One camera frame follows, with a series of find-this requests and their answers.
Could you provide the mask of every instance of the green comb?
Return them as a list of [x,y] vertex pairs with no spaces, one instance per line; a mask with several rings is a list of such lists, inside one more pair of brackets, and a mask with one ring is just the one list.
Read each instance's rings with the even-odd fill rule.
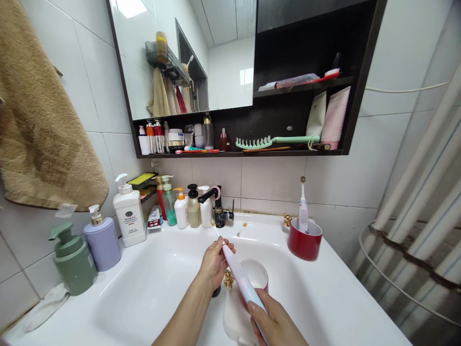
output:
[[270,147],[274,143],[318,143],[320,142],[320,136],[302,136],[302,137],[275,137],[270,139],[270,136],[267,136],[262,139],[253,140],[243,140],[237,138],[235,145],[242,149],[262,149]]

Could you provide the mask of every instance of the person's left hand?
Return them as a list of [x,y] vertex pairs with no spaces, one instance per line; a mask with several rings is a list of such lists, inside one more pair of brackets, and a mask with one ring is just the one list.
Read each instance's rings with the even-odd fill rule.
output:
[[223,240],[229,249],[235,253],[234,244],[229,243],[228,239],[223,239],[221,236],[219,236],[218,240],[211,244],[208,249],[206,249],[202,259],[202,265],[199,270],[199,274],[201,274],[208,282],[210,282],[213,291],[216,290],[219,285],[221,285],[224,272],[227,268],[227,264],[224,262],[224,253],[222,252]]

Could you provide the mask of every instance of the hand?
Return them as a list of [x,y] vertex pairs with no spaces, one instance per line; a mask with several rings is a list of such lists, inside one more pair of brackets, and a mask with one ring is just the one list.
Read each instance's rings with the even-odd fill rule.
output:
[[256,289],[267,313],[254,302],[248,302],[251,324],[260,346],[267,346],[256,322],[258,322],[270,346],[309,346],[303,335],[293,323],[283,306],[260,288]]
[[[202,266],[198,271],[198,275],[202,275],[211,284],[213,291],[221,285],[224,272],[227,268],[227,264],[224,263],[225,257],[222,252],[222,241],[222,237],[219,236],[218,240],[206,249],[202,259]],[[224,242],[235,253],[234,244],[229,243],[227,239],[224,239]]]

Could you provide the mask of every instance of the ceiling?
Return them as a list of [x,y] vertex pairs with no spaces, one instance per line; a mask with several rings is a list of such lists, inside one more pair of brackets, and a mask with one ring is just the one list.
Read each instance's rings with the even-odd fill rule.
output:
[[209,48],[253,37],[256,0],[190,0]]

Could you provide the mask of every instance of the mirror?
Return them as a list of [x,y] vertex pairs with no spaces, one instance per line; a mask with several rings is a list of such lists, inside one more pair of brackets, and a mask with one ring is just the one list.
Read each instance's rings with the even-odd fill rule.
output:
[[253,104],[257,0],[109,0],[133,120]]

